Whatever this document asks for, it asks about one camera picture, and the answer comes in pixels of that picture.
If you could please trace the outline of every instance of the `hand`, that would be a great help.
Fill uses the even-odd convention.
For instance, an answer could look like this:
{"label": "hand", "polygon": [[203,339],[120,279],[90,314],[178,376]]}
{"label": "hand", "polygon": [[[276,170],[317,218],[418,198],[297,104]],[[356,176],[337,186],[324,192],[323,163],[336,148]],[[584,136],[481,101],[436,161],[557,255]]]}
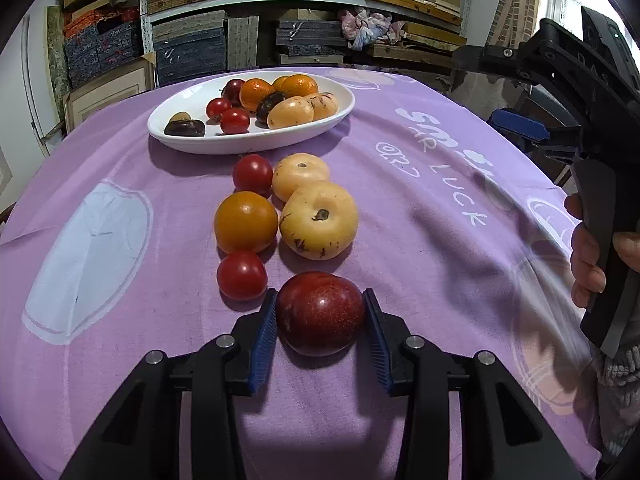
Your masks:
{"label": "hand", "polygon": [[[564,200],[564,207],[571,216],[582,220],[582,204],[577,193]],[[584,224],[575,228],[571,237],[571,272],[575,283],[571,288],[571,298],[577,306],[585,308],[592,292],[602,292],[607,279],[604,272],[596,265],[600,257],[600,247],[596,239],[587,231]],[[614,233],[613,247],[635,272],[640,272],[640,234]]]}

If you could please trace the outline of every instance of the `silver bolt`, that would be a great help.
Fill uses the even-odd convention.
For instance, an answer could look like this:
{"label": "silver bolt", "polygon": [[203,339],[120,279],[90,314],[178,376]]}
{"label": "silver bolt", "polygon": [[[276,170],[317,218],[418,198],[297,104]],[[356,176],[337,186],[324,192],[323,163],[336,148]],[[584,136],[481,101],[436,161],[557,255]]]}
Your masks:
{"label": "silver bolt", "polygon": [[405,343],[409,348],[417,350],[418,348],[422,348],[424,346],[424,339],[422,339],[419,335],[411,335],[406,339]]}
{"label": "silver bolt", "polygon": [[221,335],[216,339],[216,345],[220,348],[229,348],[236,344],[235,338],[231,334]]}
{"label": "silver bolt", "polygon": [[480,361],[483,365],[492,365],[495,363],[495,355],[487,350],[482,350],[478,354],[478,361]]}
{"label": "silver bolt", "polygon": [[150,365],[157,365],[160,361],[164,359],[162,352],[159,350],[152,350],[145,355],[145,361]]}

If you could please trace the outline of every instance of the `white plate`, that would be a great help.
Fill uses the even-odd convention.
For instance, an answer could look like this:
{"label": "white plate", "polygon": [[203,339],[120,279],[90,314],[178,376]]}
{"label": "white plate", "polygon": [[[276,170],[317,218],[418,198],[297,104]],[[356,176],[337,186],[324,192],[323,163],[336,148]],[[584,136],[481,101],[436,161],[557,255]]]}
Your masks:
{"label": "white plate", "polygon": [[[247,134],[222,135],[220,126],[207,123],[206,108],[209,101],[220,97],[222,89],[231,79],[251,79],[254,77],[272,83],[283,75],[293,75],[303,72],[284,70],[253,70],[251,72],[235,73],[219,78],[210,79],[190,88],[182,90],[169,97],[156,108],[147,121],[149,132],[163,144],[187,153],[209,153],[212,155],[229,155],[231,153],[263,152],[289,146],[303,140],[323,134],[343,120],[356,104],[356,97],[346,86],[331,79],[309,74],[318,83],[320,92],[331,92],[338,99],[338,111],[331,117],[279,130],[266,130],[255,125],[255,117],[251,117],[251,124]],[[187,112],[192,119],[199,119],[206,125],[204,137],[174,137],[164,134],[164,128],[169,119],[178,112]]]}

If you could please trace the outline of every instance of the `red tomato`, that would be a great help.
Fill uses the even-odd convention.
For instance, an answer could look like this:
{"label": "red tomato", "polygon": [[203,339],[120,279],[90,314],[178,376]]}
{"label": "red tomato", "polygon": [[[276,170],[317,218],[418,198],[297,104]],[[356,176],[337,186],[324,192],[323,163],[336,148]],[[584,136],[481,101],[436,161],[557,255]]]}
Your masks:
{"label": "red tomato", "polygon": [[267,290],[267,271],[260,257],[250,251],[231,253],[218,266],[220,291],[232,300],[259,298]]}
{"label": "red tomato", "polygon": [[260,155],[247,155],[234,166],[234,184],[239,191],[253,191],[261,195],[271,189],[273,169]]}
{"label": "red tomato", "polygon": [[220,128],[225,135],[244,134],[249,130],[249,114],[242,108],[231,108],[220,117]]}
{"label": "red tomato", "polygon": [[229,99],[218,97],[207,105],[207,117],[212,121],[220,122],[220,116],[227,110],[231,110],[232,105]]}
{"label": "red tomato", "polygon": [[242,79],[232,79],[222,90],[222,97],[229,99],[233,106],[240,106],[240,89],[244,84]]}

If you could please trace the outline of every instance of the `tablecloth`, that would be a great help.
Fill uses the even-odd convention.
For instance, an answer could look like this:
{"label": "tablecloth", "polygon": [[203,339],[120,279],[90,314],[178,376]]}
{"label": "tablecloth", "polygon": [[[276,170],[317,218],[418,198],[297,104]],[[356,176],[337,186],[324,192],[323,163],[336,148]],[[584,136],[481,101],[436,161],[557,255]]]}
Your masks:
{"label": "tablecloth", "polygon": [[[401,75],[304,68],[351,88],[331,131],[265,152],[322,157],[360,209],[353,246],[326,262],[283,243],[269,285],[326,270],[374,289],[444,351],[493,351],[581,471],[598,423],[580,311],[570,300],[564,193],[463,107]],[[56,479],[124,377],[150,349],[197,350],[259,301],[221,297],[211,233],[236,156],[189,155],[152,139],[151,111],[186,88],[105,108],[46,160],[0,238],[0,416],[44,480]],[[251,479],[394,476],[406,399],[377,384],[366,343],[313,360],[276,345],[269,383],[236,398]],[[452,402],[452,473],[460,424]]]}

